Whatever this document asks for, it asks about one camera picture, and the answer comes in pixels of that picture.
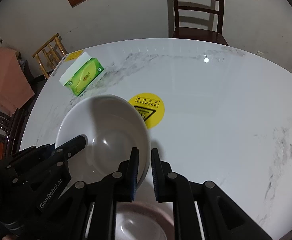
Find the pink bowl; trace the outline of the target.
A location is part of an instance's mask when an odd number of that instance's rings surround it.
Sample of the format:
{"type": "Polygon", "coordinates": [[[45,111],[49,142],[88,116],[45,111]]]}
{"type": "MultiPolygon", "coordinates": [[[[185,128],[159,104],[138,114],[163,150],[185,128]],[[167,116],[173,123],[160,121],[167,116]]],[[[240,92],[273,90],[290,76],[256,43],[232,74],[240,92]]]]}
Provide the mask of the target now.
{"type": "Polygon", "coordinates": [[[131,211],[147,216],[157,222],[164,230],[167,239],[174,239],[173,219],[159,207],[143,202],[119,203],[117,204],[117,213],[119,211],[131,211]]]}

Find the white bowl blue base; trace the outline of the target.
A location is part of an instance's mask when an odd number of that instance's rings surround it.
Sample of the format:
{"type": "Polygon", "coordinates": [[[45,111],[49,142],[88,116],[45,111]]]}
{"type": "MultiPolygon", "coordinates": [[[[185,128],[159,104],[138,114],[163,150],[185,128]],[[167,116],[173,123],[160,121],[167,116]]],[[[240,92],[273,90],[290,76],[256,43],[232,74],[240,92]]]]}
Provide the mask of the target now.
{"type": "Polygon", "coordinates": [[[164,230],[153,219],[145,215],[119,211],[116,217],[115,239],[167,239],[164,230]]]}

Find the white bowl orange base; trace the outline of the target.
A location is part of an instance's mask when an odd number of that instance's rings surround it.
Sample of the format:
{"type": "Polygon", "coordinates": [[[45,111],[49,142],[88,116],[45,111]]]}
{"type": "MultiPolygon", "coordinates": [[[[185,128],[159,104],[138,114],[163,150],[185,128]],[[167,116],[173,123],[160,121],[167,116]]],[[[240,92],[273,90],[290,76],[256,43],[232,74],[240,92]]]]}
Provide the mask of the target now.
{"type": "Polygon", "coordinates": [[[69,159],[71,180],[93,183],[117,171],[139,150],[137,186],[141,186],[150,165],[150,138],[144,120],[126,100],[114,95],[92,96],[77,103],[64,117],[56,146],[78,135],[86,139],[83,150],[69,159]]]}

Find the dark wooden bench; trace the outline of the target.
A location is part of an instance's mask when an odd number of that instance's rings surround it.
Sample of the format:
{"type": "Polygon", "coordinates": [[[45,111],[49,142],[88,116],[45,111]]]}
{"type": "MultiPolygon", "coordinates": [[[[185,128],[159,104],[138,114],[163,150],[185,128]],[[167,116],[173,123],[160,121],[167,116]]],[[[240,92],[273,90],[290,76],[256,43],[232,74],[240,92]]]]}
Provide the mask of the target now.
{"type": "Polygon", "coordinates": [[[35,96],[32,96],[11,115],[0,105],[0,160],[18,152],[29,107],[34,99],[35,96]]]}

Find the yellow hot warning sticker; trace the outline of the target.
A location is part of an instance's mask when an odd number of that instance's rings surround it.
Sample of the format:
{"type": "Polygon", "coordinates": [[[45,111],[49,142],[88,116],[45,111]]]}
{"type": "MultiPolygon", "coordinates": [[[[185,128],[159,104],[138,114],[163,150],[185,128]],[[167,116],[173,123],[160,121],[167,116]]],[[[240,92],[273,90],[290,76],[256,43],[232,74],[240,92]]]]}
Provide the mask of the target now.
{"type": "Polygon", "coordinates": [[[156,94],[140,93],[133,96],[129,103],[138,111],[147,129],[157,126],[164,117],[164,102],[156,94]]]}

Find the green tissue box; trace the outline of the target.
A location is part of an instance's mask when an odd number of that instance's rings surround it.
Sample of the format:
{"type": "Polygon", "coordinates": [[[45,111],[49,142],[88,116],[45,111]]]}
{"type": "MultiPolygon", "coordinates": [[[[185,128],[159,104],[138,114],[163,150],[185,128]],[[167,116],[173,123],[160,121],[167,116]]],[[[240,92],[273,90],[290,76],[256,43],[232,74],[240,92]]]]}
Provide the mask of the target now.
{"type": "Polygon", "coordinates": [[[85,88],[104,71],[97,58],[83,52],[65,71],[59,82],[75,96],[80,96],[85,88]]]}

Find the pink cloth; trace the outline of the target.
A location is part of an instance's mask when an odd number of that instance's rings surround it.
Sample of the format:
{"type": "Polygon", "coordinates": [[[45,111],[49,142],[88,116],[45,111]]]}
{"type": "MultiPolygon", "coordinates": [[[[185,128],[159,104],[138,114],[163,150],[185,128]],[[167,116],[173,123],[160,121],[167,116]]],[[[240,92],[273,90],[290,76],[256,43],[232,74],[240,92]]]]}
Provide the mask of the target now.
{"type": "Polygon", "coordinates": [[[0,109],[8,116],[34,96],[17,55],[16,50],[0,47],[0,109]]]}

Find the yellow corner label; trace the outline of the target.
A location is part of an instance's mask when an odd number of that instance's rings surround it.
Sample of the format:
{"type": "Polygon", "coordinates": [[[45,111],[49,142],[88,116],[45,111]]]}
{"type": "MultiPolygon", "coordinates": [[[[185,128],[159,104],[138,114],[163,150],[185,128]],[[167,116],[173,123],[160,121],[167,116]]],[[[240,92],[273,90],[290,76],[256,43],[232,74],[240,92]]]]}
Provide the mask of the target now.
{"type": "Polygon", "coordinates": [[[83,50],[78,50],[73,53],[69,53],[62,58],[62,61],[76,60],[80,55],[82,55],[83,50]]]}

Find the bamboo chair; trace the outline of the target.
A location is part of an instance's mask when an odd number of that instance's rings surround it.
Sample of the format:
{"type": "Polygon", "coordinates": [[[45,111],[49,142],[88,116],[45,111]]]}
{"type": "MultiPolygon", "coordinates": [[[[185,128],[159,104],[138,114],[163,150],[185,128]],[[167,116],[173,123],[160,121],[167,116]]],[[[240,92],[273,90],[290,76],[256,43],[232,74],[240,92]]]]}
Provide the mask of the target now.
{"type": "Polygon", "coordinates": [[[32,55],[32,57],[39,64],[39,69],[41,70],[45,81],[47,81],[50,77],[46,70],[46,66],[49,66],[51,70],[55,70],[58,63],[67,53],[68,52],[62,44],[61,36],[59,33],[56,33],[32,55]]]}

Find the dark wooden chair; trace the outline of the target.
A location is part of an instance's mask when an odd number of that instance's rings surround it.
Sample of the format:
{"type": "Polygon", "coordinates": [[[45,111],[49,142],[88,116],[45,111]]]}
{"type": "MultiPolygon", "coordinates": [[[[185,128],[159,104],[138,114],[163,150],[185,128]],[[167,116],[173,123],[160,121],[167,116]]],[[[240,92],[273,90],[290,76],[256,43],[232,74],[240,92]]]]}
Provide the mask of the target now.
{"type": "Polygon", "coordinates": [[[173,38],[228,45],[222,35],[224,0],[172,0],[173,38]]]}

